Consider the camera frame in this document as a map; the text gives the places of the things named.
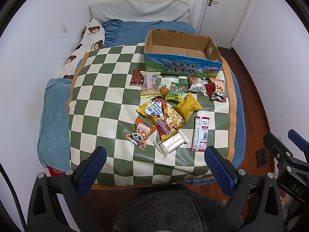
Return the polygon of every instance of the wall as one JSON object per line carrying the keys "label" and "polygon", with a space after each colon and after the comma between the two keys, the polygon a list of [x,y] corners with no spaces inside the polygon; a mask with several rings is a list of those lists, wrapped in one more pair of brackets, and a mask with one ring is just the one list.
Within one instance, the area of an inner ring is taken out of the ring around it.
{"label": "wall", "polygon": [[233,47],[256,85],[271,132],[305,160],[287,137],[294,129],[309,139],[309,34],[302,22],[285,0],[254,0]]}
{"label": "wall", "polygon": [[[47,172],[36,148],[44,89],[79,43],[81,29],[91,18],[88,4],[95,1],[99,0],[27,0],[0,38],[0,161],[26,219],[36,175]],[[195,25],[203,3],[196,1]],[[68,28],[64,34],[63,24]],[[0,199],[22,229],[2,177]]]}

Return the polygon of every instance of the yellow snack bag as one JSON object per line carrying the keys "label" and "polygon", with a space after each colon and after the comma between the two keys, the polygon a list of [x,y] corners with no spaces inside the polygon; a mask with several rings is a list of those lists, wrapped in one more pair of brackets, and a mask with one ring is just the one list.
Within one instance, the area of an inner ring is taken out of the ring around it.
{"label": "yellow snack bag", "polygon": [[136,111],[146,117],[158,129],[162,141],[171,137],[184,124],[182,116],[163,96],[148,100]]}
{"label": "yellow snack bag", "polygon": [[174,106],[174,109],[183,117],[187,123],[189,117],[194,111],[203,109],[198,101],[195,100],[193,95],[189,92],[183,100],[183,103]]}

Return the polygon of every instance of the teddy bear pillow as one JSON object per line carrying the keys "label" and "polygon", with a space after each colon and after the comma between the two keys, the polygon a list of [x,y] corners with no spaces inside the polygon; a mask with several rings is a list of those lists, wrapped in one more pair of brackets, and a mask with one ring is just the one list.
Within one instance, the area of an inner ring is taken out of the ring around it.
{"label": "teddy bear pillow", "polygon": [[60,70],[59,77],[63,78],[65,75],[73,75],[78,62],[84,57],[84,54],[89,51],[102,49],[104,41],[104,28],[97,20],[91,19],[84,26],[81,34],[81,42],[66,60]]}

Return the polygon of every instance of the dark blue plastic part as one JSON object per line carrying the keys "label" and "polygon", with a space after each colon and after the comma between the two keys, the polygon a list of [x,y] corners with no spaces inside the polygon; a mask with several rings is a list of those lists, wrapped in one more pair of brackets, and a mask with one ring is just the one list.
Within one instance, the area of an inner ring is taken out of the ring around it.
{"label": "dark blue plastic part", "polygon": [[232,197],[234,195],[234,180],[225,169],[224,165],[208,147],[205,150],[204,159],[211,173],[219,184],[223,194]]}
{"label": "dark blue plastic part", "polygon": [[309,143],[293,129],[288,131],[288,138],[302,151],[309,150]]}
{"label": "dark blue plastic part", "polygon": [[105,148],[102,147],[78,180],[77,193],[80,197],[89,194],[93,183],[106,162],[106,159],[107,153]]}

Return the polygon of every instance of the wall outlet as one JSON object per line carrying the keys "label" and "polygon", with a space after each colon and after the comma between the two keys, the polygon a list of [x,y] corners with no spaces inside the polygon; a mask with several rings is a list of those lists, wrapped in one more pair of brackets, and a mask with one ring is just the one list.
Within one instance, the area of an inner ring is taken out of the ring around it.
{"label": "wall outlet", "polygon": [[64,25],[62,25],[61,29],[62,29],[62,32],[65,33],[66,30],[67,30],[68,28],[67,28],[66,25],[64,24]]}

